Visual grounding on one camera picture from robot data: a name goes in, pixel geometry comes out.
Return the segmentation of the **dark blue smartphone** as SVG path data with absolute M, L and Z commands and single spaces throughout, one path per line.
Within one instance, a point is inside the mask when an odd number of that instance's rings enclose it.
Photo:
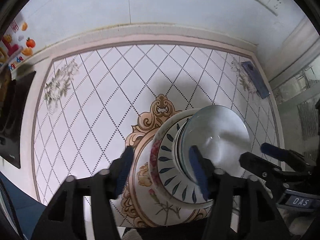
M 269 97 L 270 92 L 265 85 L 262 76 L 260 75 L 260 72 L 257 70 L 257 68 L 254 66 L 254 64 L 251 61 L 245 61 L 241 63 L 242 67 L 248 74 L 249 78 L 251 79 L 253 85 L 255 86 L 257 93 L 262 99 L 265 99 Z

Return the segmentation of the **large floral ceramic bowl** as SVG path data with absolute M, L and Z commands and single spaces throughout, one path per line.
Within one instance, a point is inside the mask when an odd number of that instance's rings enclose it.
M 135 157 L 127 185 L 121 195 L 122 212 L 133 219 L 136 227 L 169 226 L 206 218 L 207 208 L 185 208 L 169 202 L 157 170 L 160 140 L 175 122 L 191 118 L 196 109 L 154 114 L 144 112 L 127 136 L 126 145 L 133 146 Z

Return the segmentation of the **blue dotted white bowl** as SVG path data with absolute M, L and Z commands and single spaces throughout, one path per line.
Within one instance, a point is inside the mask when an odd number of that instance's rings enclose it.
M 188 121 L 181 138 L 185 169 L 196 182 L 189 160 L 189 148 L 197 146 L 202 156 L 234 177 L 241 177 L 240 155 L 251 149 L 248 130 L 231 109 L 211 105 L 197 111 Z

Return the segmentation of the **plain white rimmed bowl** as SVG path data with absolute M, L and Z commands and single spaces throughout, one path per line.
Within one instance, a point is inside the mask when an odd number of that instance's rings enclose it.
M 179 125 L 179 123 L 176 124 L 177 126 L 177 133 L 174 137 L 174 140 L 172 142 L 172 158 L 174 161 L 174 164 L 178 171 L 183 174 L 186 178 L 188 178 L 190 181 L 195 183 L 195 180 L 192 178 L 192 176 L 189 175 L 188 171 L 185 169 L 185 165 L 183 162 L 183 158 L 181 157 L 181 138 L 182 138 L 182 133 L 185 129 L 186 124 L 189 121 L 189 118 L 184 118 L 183 119 L 184 123 L 182 125 Z

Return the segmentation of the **blue leaf pattern plate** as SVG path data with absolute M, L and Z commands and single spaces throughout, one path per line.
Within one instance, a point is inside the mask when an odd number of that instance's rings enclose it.
M 175 122 L 165 132 L 160 140 L 157 153 L 157 170 L 164 193 L 168 194 L 169 202 L 180 207 L 207 208 L 212 205 L 212 200 L 204 200 L 199 186 L 182 174 L 175 165 L 173 142 L 178 130 L 189 120 L 188 117 Z

